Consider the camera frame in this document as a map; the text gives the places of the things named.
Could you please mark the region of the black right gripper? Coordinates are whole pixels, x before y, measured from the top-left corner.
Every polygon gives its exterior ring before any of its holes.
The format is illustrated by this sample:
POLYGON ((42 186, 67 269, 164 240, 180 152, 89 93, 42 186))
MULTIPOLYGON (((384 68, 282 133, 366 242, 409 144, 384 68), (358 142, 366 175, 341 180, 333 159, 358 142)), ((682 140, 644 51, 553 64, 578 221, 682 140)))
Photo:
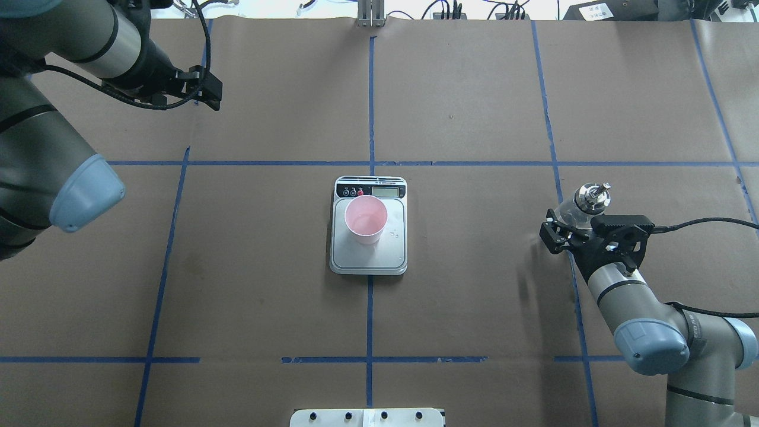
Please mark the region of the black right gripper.
POLYGON ((640 253, 634 249, 639 243, 639 232, 618 229, 601 236, 592 234, 585 240, 585 230, 547 217, 538 233, 543 245, 551 254, 570 251, 585 282, 600 268, 623 265, 623 271, 631 274, 640 267, 640 253))

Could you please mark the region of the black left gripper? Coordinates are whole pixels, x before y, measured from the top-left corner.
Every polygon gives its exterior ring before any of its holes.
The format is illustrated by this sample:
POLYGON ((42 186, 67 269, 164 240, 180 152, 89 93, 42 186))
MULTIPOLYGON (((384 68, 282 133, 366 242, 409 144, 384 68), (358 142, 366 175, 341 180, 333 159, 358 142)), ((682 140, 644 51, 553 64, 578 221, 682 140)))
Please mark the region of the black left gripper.
POLYGON ((157 92, 151 95, 151 103, 169 106, 168 97, 180 101, 197 101, 214 111, 220 111, 223 83, 207 67, 196 65, 188 71, 176 71, 159 83, 157 92))

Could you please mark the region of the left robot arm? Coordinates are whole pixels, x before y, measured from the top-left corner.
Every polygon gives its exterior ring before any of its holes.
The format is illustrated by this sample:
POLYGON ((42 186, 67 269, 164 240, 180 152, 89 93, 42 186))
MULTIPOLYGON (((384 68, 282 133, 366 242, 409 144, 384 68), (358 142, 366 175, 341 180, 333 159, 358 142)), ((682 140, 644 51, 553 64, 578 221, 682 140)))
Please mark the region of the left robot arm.
POLYGON ((194 1, 205 62, 183 71, 150 38, 152 11, 174 1, 3 1, 1 252, 10 259, 49 227, 76 232, 121 202, 125 185, 30 81, 66 75, 121 103, 167 111, 190 101, 220 109, 211 33, 194 1))

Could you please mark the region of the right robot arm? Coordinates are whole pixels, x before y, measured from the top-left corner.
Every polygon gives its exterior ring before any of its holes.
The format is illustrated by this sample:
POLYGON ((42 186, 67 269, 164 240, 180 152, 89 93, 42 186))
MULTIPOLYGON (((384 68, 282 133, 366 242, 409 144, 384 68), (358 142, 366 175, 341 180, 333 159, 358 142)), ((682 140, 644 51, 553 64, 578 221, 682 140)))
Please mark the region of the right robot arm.
POLYGON ((680 230, 643 215, 597 215, 581 229, 548 210, 540 238, 572 254, 614 343, 640 375, 666 375, 667 426, 756 426, 735 408, 735 373, 757 359, 757 313, 718 313, 659 302, 640 273, 648 238, 680 230))

